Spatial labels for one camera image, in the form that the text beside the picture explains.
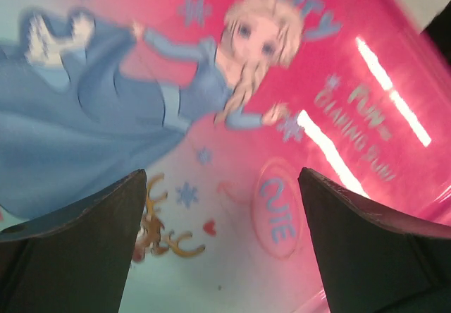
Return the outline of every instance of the black object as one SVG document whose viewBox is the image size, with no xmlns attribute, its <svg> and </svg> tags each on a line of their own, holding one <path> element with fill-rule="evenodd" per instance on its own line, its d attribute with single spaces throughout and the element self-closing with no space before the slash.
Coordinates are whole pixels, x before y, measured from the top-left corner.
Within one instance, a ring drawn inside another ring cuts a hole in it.
<svg viewBox="0 0 451 313">
<path fill-rule="evenodd" d="M 426 26 L 424 33 L 432 39 L 451 65 L 451 2 Z"/>
<path fill-rule="evenodd" d="M 307 222 L 331 313 L 451 312 L 451 227 L 303 168 Z"/>
<path fill-rule="evenodd" d="M 136 171 L 105 190 L 0 233 L 1 313 L 119 310 L 146 200 Z"/>
</svg>

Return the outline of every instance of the printed illustration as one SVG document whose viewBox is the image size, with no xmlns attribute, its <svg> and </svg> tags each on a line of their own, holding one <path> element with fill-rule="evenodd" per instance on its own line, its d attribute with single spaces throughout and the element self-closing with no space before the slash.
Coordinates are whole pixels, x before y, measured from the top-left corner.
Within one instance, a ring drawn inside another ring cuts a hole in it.
<svg viewBox="0 0 451 313">
<path fill-rule="evenodd" d="M 194 250 L 184 250 L 179 246 L 180 242 L 192 238 L 191 232 L 184 232 L 175 240 L 172 239 L 174 231 L 167 234 L 162 234 L 161 231 L 165 229 L 163 223 L 157 216 L 160 209 L 155 208 L 156 205 L 168 199 L 168 193 L 152 198 L 150 192 L 155 183 L 164 179 L 164 174 L 154 176 L 147 183 L 147 198 L 146 198 L 146 213 L 143 214 L 141 220 L 141 229 L 135 243 L 135 250 L 133 252 L 132 260 L 134 262 L 142 262 L 146 257 L 146 253 L 151 252 L 152 255 L 158 256 L 172 250 L 176 255 L 182 258 L 195 257 L 205 251 L 205 245 L 201 245 Z"/>
<path fill-rule="evenodd" d="M 94 194 L 167 155 L 208 114 L 231 130 L 286 118 L 282 102 L 263 113 L 244 108 L 269 68 L 295 57 L 299 9 L 291 0 L 238 0 L 224 22 L 218 43 L 177 44 L 138 21 L 117 25 L 84 8 L 67 18 L 25 12 L 18 42 L 0 45 L 0 205 L 32 219 Z M 163 57 L 197 63 L 191 83 L 121 72 L 141 40 Z"/>
</svg>

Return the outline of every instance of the blonde hair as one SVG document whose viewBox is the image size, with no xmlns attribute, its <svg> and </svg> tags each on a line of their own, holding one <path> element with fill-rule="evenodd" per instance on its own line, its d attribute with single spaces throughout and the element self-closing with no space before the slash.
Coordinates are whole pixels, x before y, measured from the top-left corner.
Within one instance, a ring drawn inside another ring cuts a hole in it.
<svg viewBox="0 0 451 313">
<path fill-rule="evenodd" d="M 225 14 L 225 29 L 221 44 L 231 47 L 233 33 L 240 19 L 246 15 L 257 13 L 270 15 L 280 25 L 279 37 L 283 48 L 279 57 L 273 62 L 243 67 L 240 81 L 225 104 L 224 110 L 216 114 L 215 122 L 225 120 L 231 112 L 245 105 L 259 88 L 268 69 L 274 65 L 282 65 L 287 68 L 299 50 L 304 21 L 300 10 L 290 0 L 236 1 Z"/>
</svg>

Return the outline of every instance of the reindeer antler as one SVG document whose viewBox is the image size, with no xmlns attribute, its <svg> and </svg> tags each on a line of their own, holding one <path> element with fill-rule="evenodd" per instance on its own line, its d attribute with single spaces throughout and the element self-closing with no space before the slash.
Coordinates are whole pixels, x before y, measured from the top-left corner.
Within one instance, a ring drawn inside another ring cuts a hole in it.
<svg viewBox="0 0 451 313">
<path fill-rule="evenodd" d="M 164 173 L 157 174 L 154 176 L 149 182 L 147 183 L 147 196 L 146 196 L 146 208 L 147 208 L 147 215 L 153 216 L 154 214 L 160 212 L 160 209 L 155 209 L 155 205 L 164 202 L 166 199 L 168 199 L 168 193 L 164 192 L 162 195 L 156 198 L 150 197 L 150 191 L 155 186 L 155 184 L 159 181 L 162 181 L 164 179 Z"/>
<path fill-rule="evenodd" d="M 182 250 L 178 244 L 180 244 L 180 242 L 182 240 L 188 240 L 192 238 L 192 233 L 191 232 L 184 232 L 182 234 L 180 234 L 178 236 L 177 239 L 172 240 L 171 236 L 174 234 L 174 231 L 169 232 L 168 235 L 164 235 L 161 237 L 161 241 L 166 243 L 171 249 L 172 251 L 178 255 L 179 257 L 182 258 L 191 258 L 191 257 L 195 257 L 199 254 L 201 254 L 203 251 L 205 251 L 205 245 L 200 245 L 198 248 L 194 249 L 194 250 L 190 250 L 190 251 L 186 251 L 186 250 Z"/>
</svg>

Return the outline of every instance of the cartoon print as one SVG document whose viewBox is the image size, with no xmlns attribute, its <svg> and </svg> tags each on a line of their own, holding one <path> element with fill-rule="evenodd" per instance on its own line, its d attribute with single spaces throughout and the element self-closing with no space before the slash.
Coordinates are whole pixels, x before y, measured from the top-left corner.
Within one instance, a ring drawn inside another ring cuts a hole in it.
<svg viewBox="0 0 451 313">
<path fill-rule="evenodd" d="M 159 174 L 154 176 L 147 183 L 147 198 L 146 198 L 146 209 L 147 213 L 143 214 L 141 220 L 141 229 L 138 233 L 135 250 L 133 251 L 132 260 L 134 262 L 142 262 L 146 257 L 146 253 L 149 251 L 152 255 L 163 255 L 167 253 L 170 249 L 179 257 L 190 258 L 195 257 L 203 251 L 205 251 L 205 245 L 200 245 L 194 250 L 184 250 L 179 247 L 179 244 L 183 240 L 192 238 L 191 232 L 184 232 L 178 236 L 177 239 L 173 240 L 172 235 L 174 231 L 170 231 L 168 234 L 162 235 L 161 230 L 164 230 L 164 225 L 156 215 L 160 212 L 160 209 L 156 209 L 155 205 L 160 204 L 168 199 L 168 193 L 160 195 L 157 198 L 151 198 L 150 192 L 154 185 L 160 180 L 164 179 L 164 174 Z"/>
<path fill-rule="evenodd" d="M 0 44 L 0 205 L 33 219 L 90 196 L 164 157 L 210 113 L 235 130 L 275 124 L 286 105 L 263 114 L 244 107 L 271 66 L 290 65 L 302 28 L 290 0 L 235 2 L 218 44 L 176 44 L 82 8 L 67 20 L 28 11 L 19 42 Z M 169 59 L 196 62 L 192 82 L 121 72 L 141 39 Z"/>
</svg>

